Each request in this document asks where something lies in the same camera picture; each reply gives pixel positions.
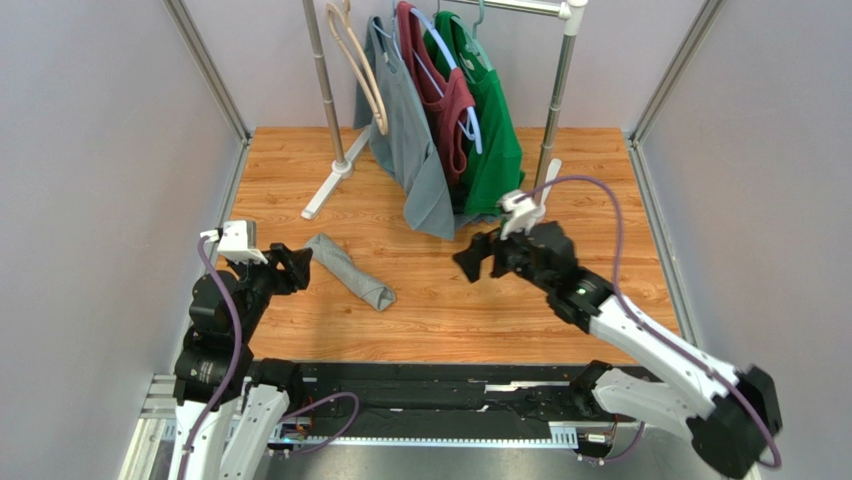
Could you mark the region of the light grey cloth napkin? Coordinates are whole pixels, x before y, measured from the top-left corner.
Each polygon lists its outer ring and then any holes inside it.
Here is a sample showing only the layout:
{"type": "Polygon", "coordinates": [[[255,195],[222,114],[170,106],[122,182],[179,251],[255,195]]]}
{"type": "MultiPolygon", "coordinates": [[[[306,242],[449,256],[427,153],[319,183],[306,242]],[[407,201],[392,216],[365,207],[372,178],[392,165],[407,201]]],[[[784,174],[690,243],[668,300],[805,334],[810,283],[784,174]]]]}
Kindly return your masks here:
{"type": "Polygon", "coordinates": [[[305,248],[313,251],[313,259],[335,276],[353,295],[378,312],[397,301],[395,292],[384,282],[360,269],[351,256],[328,235],[310,238],[305,248]]]}

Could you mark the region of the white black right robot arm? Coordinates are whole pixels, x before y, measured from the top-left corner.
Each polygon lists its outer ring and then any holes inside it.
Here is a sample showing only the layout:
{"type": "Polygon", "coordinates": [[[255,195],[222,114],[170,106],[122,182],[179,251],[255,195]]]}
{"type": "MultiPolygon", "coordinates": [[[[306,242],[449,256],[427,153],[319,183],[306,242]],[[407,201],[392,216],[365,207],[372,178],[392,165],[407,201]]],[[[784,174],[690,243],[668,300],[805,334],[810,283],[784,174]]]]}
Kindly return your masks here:
{"type": "Polygon", "coordinates": [[[656,321],[603,276],[580,265],[556,222],[530,232],[475,234],[452,259],[471,283],[492,259],[491,277],[515,274],[539,288],[557,318],[627,353],[653,374],[644,380],[602,361],[569,382],[583,414],[627,416],[688,441],[717,473],[743,479],[765,451],[779,454],[783,428],[773,378],[752,365],[719,360],[656,321]]]}

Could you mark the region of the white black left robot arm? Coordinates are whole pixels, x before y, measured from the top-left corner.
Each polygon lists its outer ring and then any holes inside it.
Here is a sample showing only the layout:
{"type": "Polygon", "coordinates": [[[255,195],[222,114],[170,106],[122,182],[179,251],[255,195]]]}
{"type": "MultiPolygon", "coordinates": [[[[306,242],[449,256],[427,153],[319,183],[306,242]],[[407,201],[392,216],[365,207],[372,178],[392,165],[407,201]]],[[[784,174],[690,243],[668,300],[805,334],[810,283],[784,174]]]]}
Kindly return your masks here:
{"type": "Polygon", "coordinates": [[[174,365],[172,479],[250,479],[275,426],[306,400],[303,369],[249,347],[270,301],[310,283],[313,252],[273,243],[262,261],[210,262],[192,288],[191,325],[174,365]]]}

